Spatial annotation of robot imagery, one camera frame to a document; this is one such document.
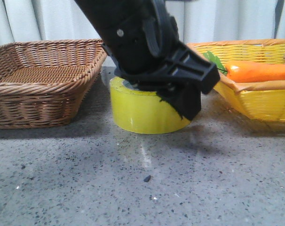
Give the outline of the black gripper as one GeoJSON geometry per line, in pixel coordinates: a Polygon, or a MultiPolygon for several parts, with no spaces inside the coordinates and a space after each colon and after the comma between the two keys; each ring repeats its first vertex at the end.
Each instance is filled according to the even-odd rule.
{"type": "Polygon", "coordinates": [[[156,91],[181,118],[192,121],[201,110],[201,93],[220,79],[216,64],[180,41],[163,0],[97,0],[95,30],[118,75],[156,91]]]}

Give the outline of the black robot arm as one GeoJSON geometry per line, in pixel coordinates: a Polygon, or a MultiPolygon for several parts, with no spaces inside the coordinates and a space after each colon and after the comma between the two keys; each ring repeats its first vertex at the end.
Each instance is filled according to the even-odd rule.
{"type": "Polygon", "coordinates": [[[115,74],[143,91],[154,91],[181,117],[201,110],[220,75],[216,64],[179,38],[163,0],[79,0],[77,5],[103,40],[115,74]]]}

